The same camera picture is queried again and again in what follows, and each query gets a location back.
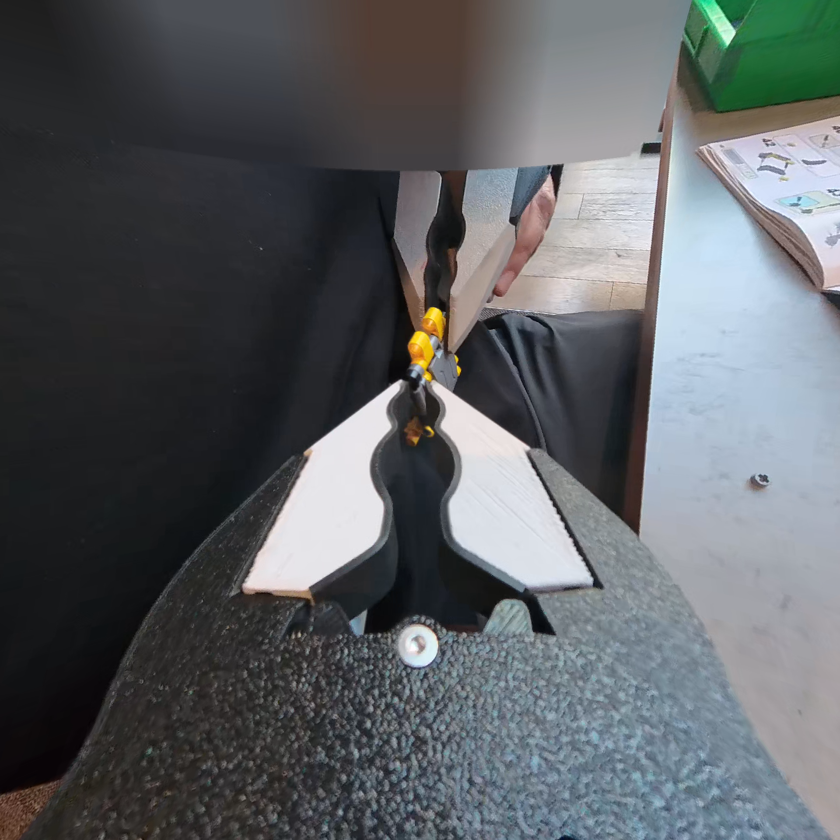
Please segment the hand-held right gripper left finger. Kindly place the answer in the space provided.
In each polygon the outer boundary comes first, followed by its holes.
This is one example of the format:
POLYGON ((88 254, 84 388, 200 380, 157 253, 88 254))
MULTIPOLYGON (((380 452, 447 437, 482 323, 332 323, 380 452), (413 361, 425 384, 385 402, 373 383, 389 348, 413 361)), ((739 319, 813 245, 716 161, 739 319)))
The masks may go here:
POLYGON ((391 456, 404 402, 406 384, 390 385, 305 452, 244 595, 331 602, 357 617, 391 589, 397 547, 382 456, 391 456))

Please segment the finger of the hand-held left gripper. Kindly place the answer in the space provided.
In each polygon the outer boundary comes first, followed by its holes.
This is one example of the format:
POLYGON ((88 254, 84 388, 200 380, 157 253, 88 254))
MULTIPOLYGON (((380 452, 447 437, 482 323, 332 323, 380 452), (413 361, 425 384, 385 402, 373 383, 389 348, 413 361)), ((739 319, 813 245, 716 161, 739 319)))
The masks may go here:
POLYGON ((421 324, 427 309, 427 235, 438 212, 441 185, 437 171, 400 172, 392 248, 412 324, 421 324))
POLYGON ((465 174, 463 196, 457 205, 464 236, 448 294, 449 352, 458 350, 476 324, 516 243, 511 205, 517 179, 517 168, 465 174))

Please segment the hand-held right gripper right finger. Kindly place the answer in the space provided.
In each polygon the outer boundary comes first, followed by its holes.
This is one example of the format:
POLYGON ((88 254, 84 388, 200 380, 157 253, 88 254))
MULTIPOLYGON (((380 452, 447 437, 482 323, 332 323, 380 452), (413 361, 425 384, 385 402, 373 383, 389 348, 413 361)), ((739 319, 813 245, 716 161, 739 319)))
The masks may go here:
POLYGON ((486 618, 519 602, 533 632, 552 632, 539 595, 590 592, 595 573, 530 457, 530 447, 460 396, 430 384, 436 437, 452 459, 440 503, 446 588, 486 618))

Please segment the yellow grey toy brick assembly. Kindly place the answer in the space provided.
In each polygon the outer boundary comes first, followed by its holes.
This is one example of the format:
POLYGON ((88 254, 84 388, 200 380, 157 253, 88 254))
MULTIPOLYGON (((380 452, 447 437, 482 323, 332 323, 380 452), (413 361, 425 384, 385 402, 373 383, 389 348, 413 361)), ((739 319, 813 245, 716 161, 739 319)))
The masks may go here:
POLYGON ((447 319, 440 308, 429 308, 421 319, 421 327, 407 343, 410 364, 404 381, 413 405, 413 414, 404 427, 409 447, 416 447, 422 438, 435 432, 426 420, 427 386, 435 382, 449 391, 458 383, 461 368, 458 357, 445 348, 447 319))

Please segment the person's left hand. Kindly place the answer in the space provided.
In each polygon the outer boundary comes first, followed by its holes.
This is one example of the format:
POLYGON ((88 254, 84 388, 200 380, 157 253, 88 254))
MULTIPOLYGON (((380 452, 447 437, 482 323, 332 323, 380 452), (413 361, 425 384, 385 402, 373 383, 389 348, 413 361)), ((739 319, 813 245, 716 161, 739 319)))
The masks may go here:
POLYGON ((502 298, 509 292, 513 282, 536 253, 553 220, 556 205, 557 189, 550 171, 519 218, 516 244, 493 288, 493 297, 502 298))

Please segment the open instruction booklet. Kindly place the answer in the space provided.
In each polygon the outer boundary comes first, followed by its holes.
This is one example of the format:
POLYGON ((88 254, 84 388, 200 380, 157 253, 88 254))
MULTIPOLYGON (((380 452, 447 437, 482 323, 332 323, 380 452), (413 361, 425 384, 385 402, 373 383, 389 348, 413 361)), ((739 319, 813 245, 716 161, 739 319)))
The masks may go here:
POLYGON ((839 293, 839 118, 701 145, 697 155, 821 293, 839 293))

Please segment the green plastic bin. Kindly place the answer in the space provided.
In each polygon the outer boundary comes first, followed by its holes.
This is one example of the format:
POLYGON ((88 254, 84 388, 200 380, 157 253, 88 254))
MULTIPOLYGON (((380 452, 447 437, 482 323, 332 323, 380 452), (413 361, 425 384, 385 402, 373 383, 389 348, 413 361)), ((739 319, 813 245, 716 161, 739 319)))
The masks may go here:
POLYGON ((692 1, 683 41, 716 112, 839 94, 838 1, 692 1))

